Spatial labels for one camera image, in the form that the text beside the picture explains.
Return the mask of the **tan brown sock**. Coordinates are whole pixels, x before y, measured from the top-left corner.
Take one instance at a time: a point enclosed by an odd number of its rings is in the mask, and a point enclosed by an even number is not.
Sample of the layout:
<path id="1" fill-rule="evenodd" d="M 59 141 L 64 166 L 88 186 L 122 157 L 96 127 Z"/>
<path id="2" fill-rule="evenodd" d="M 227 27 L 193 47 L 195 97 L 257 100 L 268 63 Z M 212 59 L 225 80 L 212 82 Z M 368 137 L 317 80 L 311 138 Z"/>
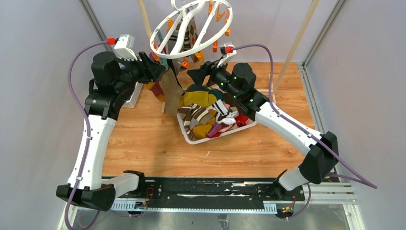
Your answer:
<path id="1" fill-rule="evenodd" d="M 172 70 L 167 70 L 159 78 L 159 85 L 165 96 L 165 112 L 169 115 L 176 116 L 180 104 L 180 97 L 184 90 L 178 84 L 177 78 Z"/>

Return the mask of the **white round clip hanger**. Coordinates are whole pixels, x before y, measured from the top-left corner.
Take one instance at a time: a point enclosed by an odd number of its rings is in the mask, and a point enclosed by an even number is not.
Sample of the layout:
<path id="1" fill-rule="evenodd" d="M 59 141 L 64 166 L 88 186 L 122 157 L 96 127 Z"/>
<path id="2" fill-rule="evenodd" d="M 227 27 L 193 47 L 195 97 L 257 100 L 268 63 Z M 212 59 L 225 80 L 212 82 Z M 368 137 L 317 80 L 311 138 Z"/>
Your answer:
<path id="1" fill-rule="evenodd" d="M 203 62 L 204 49 L 219 49 L 218 40 L 229 36 L 233 9 L 226 0 L 194 0 L 178 6 L 172 0 L 173 12 L 153 30 L 149 45 L 152 60 L 168 67 L 173 60 L 187 69 L 189 62 Z"/>

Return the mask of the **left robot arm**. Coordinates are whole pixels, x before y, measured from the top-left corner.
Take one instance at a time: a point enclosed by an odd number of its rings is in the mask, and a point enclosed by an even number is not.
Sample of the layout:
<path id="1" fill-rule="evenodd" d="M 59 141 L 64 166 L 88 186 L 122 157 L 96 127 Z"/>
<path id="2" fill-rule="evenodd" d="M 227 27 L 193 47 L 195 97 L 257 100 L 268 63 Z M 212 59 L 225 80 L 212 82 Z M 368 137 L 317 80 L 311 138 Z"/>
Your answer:
<path id="1" fill-rule="evenodd" d="M 142 172 L 127 170 L 103 182 L 102 166 L 122 106 L 138 83 L 157 81 L 166 68 L 144 52 L 137 57 L 118 58 L 115 53 L 104 51 L 93 57 L 91 71 L 78 157 L 68 182 L 57 187 L 56 196 L 78 207 L 108 211 L 115 199 L 125 193 L 137 198 L 146 194 Z"/>

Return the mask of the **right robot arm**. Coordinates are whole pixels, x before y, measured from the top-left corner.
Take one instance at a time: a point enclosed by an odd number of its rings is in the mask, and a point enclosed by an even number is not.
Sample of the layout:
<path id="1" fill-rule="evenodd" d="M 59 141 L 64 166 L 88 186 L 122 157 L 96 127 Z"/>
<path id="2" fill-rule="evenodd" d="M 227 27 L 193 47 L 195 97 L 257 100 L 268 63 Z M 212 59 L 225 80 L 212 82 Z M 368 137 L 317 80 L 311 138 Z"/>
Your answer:
<path id="1" fill-rule="evenodd" d="M 216 84 L 233 96 L 239 111 L 282 136 L 304 156 L 298 166 L 283 171 L 273 181 L 271 192 L 285 200 L 293 190 L 307 183 L 320 184 L 338 163 L 338 140 L 335 134 L 313 130 L 279 109 L 274 102 L 255 89 L 256 75 L 248 63 L 237 63 L 232 72 L 207 61 L 198 69 L 187 71 L 196 85 L 209 77 L 208 85 Z"/>

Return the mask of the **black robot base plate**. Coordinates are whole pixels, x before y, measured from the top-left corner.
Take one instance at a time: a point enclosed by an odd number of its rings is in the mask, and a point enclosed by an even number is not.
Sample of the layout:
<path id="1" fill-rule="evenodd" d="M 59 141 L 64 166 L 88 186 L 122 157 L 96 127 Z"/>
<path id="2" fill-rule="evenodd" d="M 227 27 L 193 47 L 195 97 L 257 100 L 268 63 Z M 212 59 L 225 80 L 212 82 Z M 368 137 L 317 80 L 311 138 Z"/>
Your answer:
<path id="1" fill-rule="evenodd" d="M 148 177 L 144 192 L 127 192 L 114 208 L 131 210 L 147 206 L 148 211 L 279 211 L 272 204 L 292 205 L 304 201 L 302 186 L 278 195 L 274 178 Z"/>

